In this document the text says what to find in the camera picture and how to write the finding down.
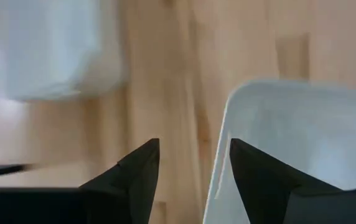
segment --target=light wood surface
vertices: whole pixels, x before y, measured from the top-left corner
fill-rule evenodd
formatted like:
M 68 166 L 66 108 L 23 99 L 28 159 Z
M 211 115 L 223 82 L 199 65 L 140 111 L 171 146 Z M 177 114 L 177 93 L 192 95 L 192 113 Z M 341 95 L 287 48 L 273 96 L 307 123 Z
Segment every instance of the light wood surface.
M 200 223 L 232 90 L 259 78 L 356 88 L 356 0 L 120 3 L 129 80 L 93 99 L 0 97 L 0 163 L 36 164 L 0 185 L 80 185 L 160 138 L 150 223 Z

